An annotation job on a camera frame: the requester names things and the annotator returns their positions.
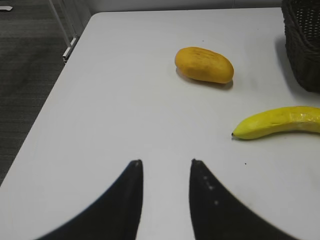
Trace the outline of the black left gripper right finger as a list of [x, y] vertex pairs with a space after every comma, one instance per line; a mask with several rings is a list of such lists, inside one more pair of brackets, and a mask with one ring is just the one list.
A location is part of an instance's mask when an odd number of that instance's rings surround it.
[[291, 240], [233, 196], [201, 160], [193, 159], [189, 210], [197, 240]]

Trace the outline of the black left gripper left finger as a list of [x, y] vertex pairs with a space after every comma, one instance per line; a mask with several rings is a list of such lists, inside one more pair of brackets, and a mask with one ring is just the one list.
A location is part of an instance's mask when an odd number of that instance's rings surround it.
[[143, 162], [132, 160], [89, 207], [41, 240], [135, 240], [144, 192]]

